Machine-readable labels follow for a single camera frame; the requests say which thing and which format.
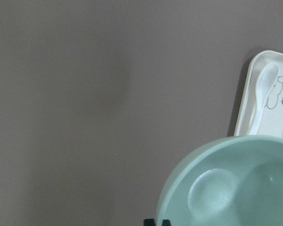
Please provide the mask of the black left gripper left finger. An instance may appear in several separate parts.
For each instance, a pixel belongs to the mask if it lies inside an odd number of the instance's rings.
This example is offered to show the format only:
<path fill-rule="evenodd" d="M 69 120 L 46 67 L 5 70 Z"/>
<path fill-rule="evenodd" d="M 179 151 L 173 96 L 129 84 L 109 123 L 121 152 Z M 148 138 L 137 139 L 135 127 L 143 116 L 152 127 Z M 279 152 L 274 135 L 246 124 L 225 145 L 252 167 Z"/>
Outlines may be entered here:
<path fill-rule="evenodd" d="M 153 218 L 146 218 L 143 220 L 143 226 L 155 226 L 155 220 Z"/>

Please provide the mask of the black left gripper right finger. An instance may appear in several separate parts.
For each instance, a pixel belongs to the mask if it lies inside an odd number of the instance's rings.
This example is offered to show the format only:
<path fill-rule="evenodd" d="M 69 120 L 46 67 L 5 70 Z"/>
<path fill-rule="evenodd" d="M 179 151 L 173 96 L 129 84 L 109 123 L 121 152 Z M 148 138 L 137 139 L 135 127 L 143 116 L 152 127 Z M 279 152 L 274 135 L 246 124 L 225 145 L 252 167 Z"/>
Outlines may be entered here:
<path fill-rule="evenodd" d="M 163 219 L 162 226 L 171 226 L 171 221 L 168 219 Z"/>

